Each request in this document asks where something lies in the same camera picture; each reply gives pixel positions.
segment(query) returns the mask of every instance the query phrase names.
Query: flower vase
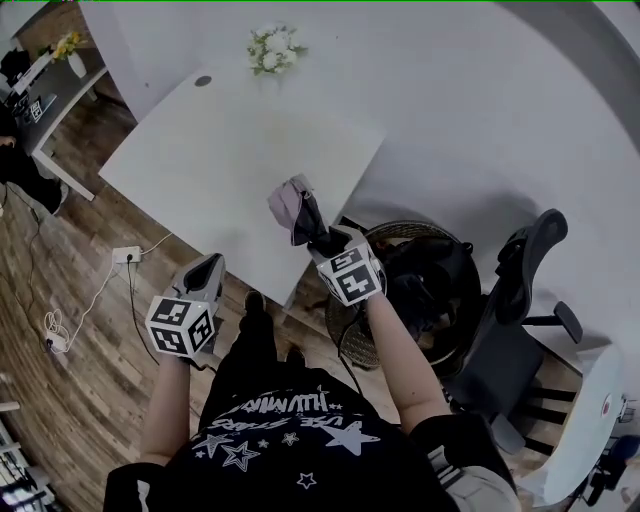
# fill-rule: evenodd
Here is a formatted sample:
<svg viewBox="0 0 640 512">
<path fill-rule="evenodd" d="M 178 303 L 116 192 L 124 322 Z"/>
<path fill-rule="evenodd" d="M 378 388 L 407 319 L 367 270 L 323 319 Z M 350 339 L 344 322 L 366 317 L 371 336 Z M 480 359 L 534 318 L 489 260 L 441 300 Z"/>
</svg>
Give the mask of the flower vase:
<svg viewBox="0 0 640 512">
<path fill-rule="evenodd" d="M 73 69 L 73 72 L 78 75 L 78 78 L 82 78 L 87 74 L 87 68 L 84 67 L 84 62 L 78 55 L 78 52 L 73 52 L 68 57 L 69 66 Z"/>
</svg>

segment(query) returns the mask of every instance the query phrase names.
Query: white cable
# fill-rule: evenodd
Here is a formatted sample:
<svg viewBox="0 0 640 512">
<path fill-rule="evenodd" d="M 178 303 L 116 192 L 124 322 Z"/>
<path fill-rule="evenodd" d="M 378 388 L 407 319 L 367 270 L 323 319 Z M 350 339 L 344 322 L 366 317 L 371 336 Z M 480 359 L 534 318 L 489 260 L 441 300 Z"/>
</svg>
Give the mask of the white cable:
<svg viewBox="0 0 640 512">
<path fill-rule="evenodd" d="M 78 325 L 78 328 L 76 329 L 76 332 L 73 333 L 73 337 L 71 339 L 69 339 L 69 331 L 65 327 L 62 326 L 62 311 L 60 311 L 59 309 L 56 309 L 55 311 L 47 313 L 45 315 L 45 317 L 44 317 L 44 328 L 47 331 L 51 331 L 54 334 L 61 335 L 65 339 L 65 347 L 64 347 L 64 349 L 60 350 L 60 349 L 57 349 L 54 346 L 51 347 L 51 351 L 54 354 L 60 354 L 62 352 L 69 352 L 69 350 L 71 349 L 71 345 L 73 345 L 73 342 L 76 340 L 76 337 L 78 336 L 78 333 L 80 332 L 80 329 L 82 328 L 82 325 L 84 324 L 84 319 L 89 314 L 89 312 L 93 309 L 93 306 L 96 303 L 96 299 L 104 291 L 104 289 L 107 286 L 107 283 L 109 282 L 111 277 L 115 277 L 115 276 L 112 276 L 113 267 L 114 267 L 114 262 L 112 261 L 111 262 L 111 268 L 109 269 L 109 273 L 107 274 L 107 277 L 104 280 L 104 283 L 102 283 L 102 286 L 98 290 L 98 293 L 96 293 L 93 296 L 93 300 L 91 301 L 91 305 L 89 306 L 89 309 L 87 309 L 82 314 L 82 318 L 80 319 L 80 325 Z"/>
<path fill-rule="evenodd" d="M 169 238 L 173 233 L 169 233 L 167 236 L 165 236 L 162 240 L 160 240 L 156 245 L 154 245 L 151 249 L 148 249 L 146 251 L 143 251 L 140 253 L 140 256 L 144 256 L 145 254 L 149 254 L 151 251 L 153 251 L 154 249 L 156 249 L 162 242 L 164 242 L 167 238 Z"/>
</svg>

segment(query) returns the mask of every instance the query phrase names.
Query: person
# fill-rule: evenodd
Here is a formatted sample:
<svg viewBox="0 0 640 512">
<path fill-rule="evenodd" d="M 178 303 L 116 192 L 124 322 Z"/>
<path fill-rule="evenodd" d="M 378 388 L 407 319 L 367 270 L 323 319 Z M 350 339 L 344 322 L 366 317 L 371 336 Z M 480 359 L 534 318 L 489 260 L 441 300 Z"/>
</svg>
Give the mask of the person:
<svg viewBox="0 0 640 512">
<path fill-rule="evenodd" d="M 0 183 L 14 183 L 34 201 L 55 215 L 69 195 L 66 183 L 43 178 L 33 158 L 20 144 L 18 127 L 11 112 L 0 104 Z"/>
<path fill-rule="evenodd" d="M 519 509 L 513 480 L 484 420 L 451 414 L 431 366 L 384 294 L 367 300 L 366 314 L 400 428 L 325 370 L 306 368 L 299 349 L 278 362 L 263 300 L 255 291 L 245 298 L 240 333 L 218 368 L 199 433 L 191 439 L 189 366 L 162 356 L 140 460 L 109 474 L 106 512 L 272 503 L 313 509 Z M 466 503 L 478 494 L 473 486 L 457 496 L 445 489 L 432 457 L 438 450 L 450 467 L 480 475 L 476 483 L 488 489 L 485 505 Z"/>
</svg>

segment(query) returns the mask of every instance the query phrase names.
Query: desk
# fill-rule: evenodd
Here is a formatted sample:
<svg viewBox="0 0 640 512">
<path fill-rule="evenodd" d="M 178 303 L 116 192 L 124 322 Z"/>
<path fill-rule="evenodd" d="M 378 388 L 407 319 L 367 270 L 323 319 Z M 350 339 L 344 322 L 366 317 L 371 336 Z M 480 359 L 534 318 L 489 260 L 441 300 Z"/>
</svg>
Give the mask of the desk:
<svg viewBox="0 0 640 512">
<path fill-rule="evenodd" d="M 83 78 L 78 78 L 69 67 L 68 62 L 49 64 L 42 76 L 31 86 L 29 99 L 30 102 L 33 102 L 40 96 L 44 100 L 51 93 L 56 94 L 57 98 L 37 123 L 19 128 L 25 152 L 58 176 L 69 187 L 87 200 L 92 201 L 94 195 L 42 150 L 47 139 L 73 106 L 107 72 L 97 50 L 78 50 L 78 53 L 85 63 L 87 74 Z"/>
<path fill-rule="evenodd" d="M 201 76 L 216 79 L 197 87 Z M 287 305 L 311 258 L 291 247 L 267 198 L 304 173 L 333 223 L 383 140 L 328 110 L 266 94 L 250 73 L 228 81 L 205 66 L 142 120 L 100 175 L 193 248 L 222 253 L 232 274 Z"/>
<path fill-rule="evenodd" d="M 579 347 L 582 385 L 560 441 L 540 468 L 515 480 L 533 493 L 536 507 L 558 503 L 580 485 L 600 458 L 622 409 L 620 351 L 614 345 L 586 351 Z"/>
</svg>

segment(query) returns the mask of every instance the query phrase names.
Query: black cable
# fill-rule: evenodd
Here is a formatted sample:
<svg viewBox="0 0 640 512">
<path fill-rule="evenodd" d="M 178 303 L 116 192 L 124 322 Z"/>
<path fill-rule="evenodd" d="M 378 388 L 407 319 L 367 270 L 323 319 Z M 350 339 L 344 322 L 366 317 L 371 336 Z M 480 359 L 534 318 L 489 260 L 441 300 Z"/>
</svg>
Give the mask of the black cable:
<svg viewBox="0 0 640 512">
<path fill-rule="evenodd" d="M 142 342 L 142 346 L 147 351 L 147 354 L 149 354 L 149 357 L 153 359 L 154 363 L 156 363 L 157 365 L 160 365 L 160 363 L 158 363 L 158 360 L 155 357 L 153 357 L 153 354 L 149 350 L 149 347 L 147 347 L 147 344 L 145 343 L 144 338 L 142 337 L 142 333 L 140 332 L 140 329 L 138 329 L 138 321 L 136 320 L 136 308 L 133 304 L 134 290 L 133 290 L 133 282 L 131 281 L 131 262 L 130 261 L 127 261 L 127 274 L 129 274 L 129 295 L 131 296 L 131 314 L 133 316 L 133 325 L 136 328 L 136 332 L 138 333 L 138 337 Z"/>
<path fill-rule="evenodd" d="M 203 364 L 202 366 L 199 366 L 198 363 L 196 363 L 193 359 L 190 359 L 188 357 L 181 357 L 180 359 L 182 359 L 189 366 L 193 366 L 199 372 L 203 372 L 205 370 L 211 370 L 214 373 L 214 375 L 218 373 L 215 368 L 213 368 L 208 364 Z"/>
<path fill-rule="evenodd" d="M 147 344 L 145 343 L 144 338 L 142 337 L 142 333 L 140 332 L 140 329 L 138 328 L 138 321 L 136 320 L 136 308 L 135 308 L 134 303 L 133 303 L 133 295 L 135 293 L 135 290 L 133 289 L 133 281 L 131 280 L 131 261 L 127 261 L 127 274 L 129 274 L 129 295 L 131 296 L 131 314 L 133 316 L 133 325 L 136 328 L 136 332 L 138 333 L 138 337 L 140 338 L 140 341 L 142 342 L 142 346 L 147 351 L 147 354 L 149 354 L 149 357 L 151 359 L 153 359 L 154 363 L 156 363 L 158 366 L 160 366 L 160 363 L 158 363 L 158 360 L 155 357 L 153 357 L 153 354 L 151 353 L 151 351 L 147 347 Z M 195 368 L 198 368 L 199 371 L 203 371 L 204 370 L 204 368 L 200 368 L 193 360 L 190 360 L 190 364 L 191 363 L 193 363 Z M 204 365 L 204 366 L 208 367 L 210 370 L 213 370 L 213 373 L 216 372 L 213 368 L 211 368 L 211 366 L 209 366 L 209 365 Z M 198 412 L 191 406 L 191 404 L 189 404 L 189 409 L 191 409 L 191 412 L 193 414 L 195 414 L 198 418 L 200 417 Z"/>
<path fill-rule="evenodd" d="M 35 261 L 34 261 L 34 256 L 33 256 L 33 242 L 35 242 L 36 237 L 40 234 L 40 226 L 41 223 L 39 221 L 36 221 L 37 224 L 37 229 L 36 232 L 34 233 L 34 235 L 31 237 L 31 241 L 29 242 L 29 257 L 31 258 L 31 270 L 29 270 L 29 292 L 31 292 L 31 302 L 29 303 L 29 307 L 27 308 L 27 316 L 29 315 L 31 308 L 33 307 L 33 303 L 36 300 L 35 294 L 33 293 L 33 271 L 35 269 Z"/>
<path fill-rule="evenodd" d="M 29 270 L 29 293 L 31 294 L 31 298 L 30 298 L 28 307 L 25 308 L 24 304 L 22 304 L 22 302 L 18 298 L 17 293 L 11 288 L 11 284 L 9 283 L 9 280 L 3 274 L 0 274 L 0 277 L 2 277 L 2 279 L 4 280 L 5 283 L 7 283 L 7 286 L 9 287 L 11 292 L 13 293 L 13 296 L 16 299 L 16 302 L 18 303 L 18 305 L 22 309 L 22 312 L 24 313 L 24 316 L 27 319 L 27 323 L 29 324 L 29 327 L 31 328 L 33 333 L 36 335 L 36 338 L 39 341 L 40 347 L 43 349 L 44 352 L 46 352 L 47 351 L 47 346 L 46 346 L 46 344 L 44 344 L 44 340 L 42 339 L 42 336 L 40 335 L 38 330 L 31 323 L 31 317 L 29 316 L 29 313 L 31 312 L 31 308 L 33 307 L 33 304 L 35 302 L 35 294 L 33 292 L 33 282 L 32 282 L 32 280 L 33 280 L 33 272 L 35 270 L 35 260 L 34 260 L 34 254 L 33 254 L 33 243 L 35 242 L 37 236 L 40 234 L 40 228 L 41 228 L 42 224 L 40 222 L 40 218 L 38 217 L 38 214 L 36 213 L 36 211 L 31 206 L 29 206 L 29 204 L 24 199 L 22 199 L 16 193 L 16 191 L 13 190 L 9 186 L 9 184 L 5 184 L 5 196 L 4 196 L 4 200 L 2 202 L 2 207 L 4 208 L 4 206 L 9 201 L 9 190 L 11 190 L 11 192 L 13 192 L 14 195 L 18 199 L 20 199 L 27 206 L 27 208 L 31 212 L 31 215 L 33 216 L 33 220 L 35 221 L 36 226 L 37 226 L 36 232 L 34 233 L 34 235 L 31 237 L 31 240 L 29 241 L 29 258 L 31 260 L 31 268 Z"/>
<path fill-rule="evenodd" d="M 347 364 L 347 361 L 345 361 L 344 357 L 342 357 L 342 342 L 344 341 L 344 338 L 347 335 L 347 332 L 349 331 L 349 329 L 351 329 L 358 322 L 358 320 L 360 320 L 360 318 L 362 317 L 363 312 L 364 312 L 364 309 L 363 309 L 363 307 L 361 305 L 360 308 L 358 309 L 357 313 L 353 317 L 353 320 L 351 320 L 351 322 L 349 322 L 347 325 L 345 325 L 344 329 L 342 329 L 342 333 L 340 334 L 340 338 L 338 339 L 338 343 L 336 343 L 336 346 L 338 348 L 338 359 L 340 359 L 340 362 L 342 363 L 342 365 L 347 370 L 347 373 L 349 373 L 349 375 L 351 376 L 351 379 L 353 379 L 353 383 L 356 385 L 356 388 L 358 388 L 358 393 L 360 393 L 360 396 L 364 396 L 364 393 L 362 392 L 362 388 L 360 387 L 360 383 L 358 382 L 358 379 L 356 379 L 356 376 L 353 373 L 353 370 L 351 370 L 351 368 L 349 368 L 349 365 Z"/>
</svg>

